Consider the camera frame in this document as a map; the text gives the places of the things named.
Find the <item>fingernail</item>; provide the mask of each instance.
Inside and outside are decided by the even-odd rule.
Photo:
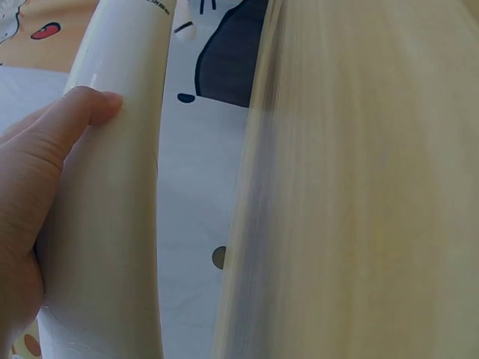
[[[123,104],[123,96],[121,96],[120,94],[109,91],[103,92],[103,94],[105,95],[106,101],[108,102],[110,107],[118,108],[121,107],[121,105]]]

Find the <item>finger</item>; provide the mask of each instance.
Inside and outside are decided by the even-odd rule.
[[[1,229],[26,253],[52,205],[63,161],[88,124],[101,124],[120,110],[121,96],[76,88],[10,141],[0,145]]]
[[[122,102],[122,97],[116,93],[74,88],[19,137],[25,137],[21,142],[30,150],[49,150],[59,161],[64,161],[87,126],[110,120],[120,110]]]
[[[4,131],[3,135],[0,136],[0,144],[4,144],[5,142],[9,141],[10,139],[18,135],[24,129],[27,129],[28,127],[33,125],[52,106],[53,106],[53,103],[45,107],[42,107],[36,110],[35,112],[32,112],[31,114],[29,114],[23,120],[16,122],[10,127],[8,127]]]

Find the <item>hand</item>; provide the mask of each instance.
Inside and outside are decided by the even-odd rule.
[[[43,281],[32,248],[64,160],[87,126],[113,118],[122,101],[115,93],[74,88],[0,137],[0,357],[42,303]]]

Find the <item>wooden surface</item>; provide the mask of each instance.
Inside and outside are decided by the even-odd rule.
[[[478,8],[270,0],[214,358],[479,358]]]

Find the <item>white cylindrical bottle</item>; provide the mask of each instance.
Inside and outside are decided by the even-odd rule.
[[[175,0],[101,0],[67,90],[124,95],[65,162],[37,243],[45,359],[162,357],[156,271],[159,122]]]

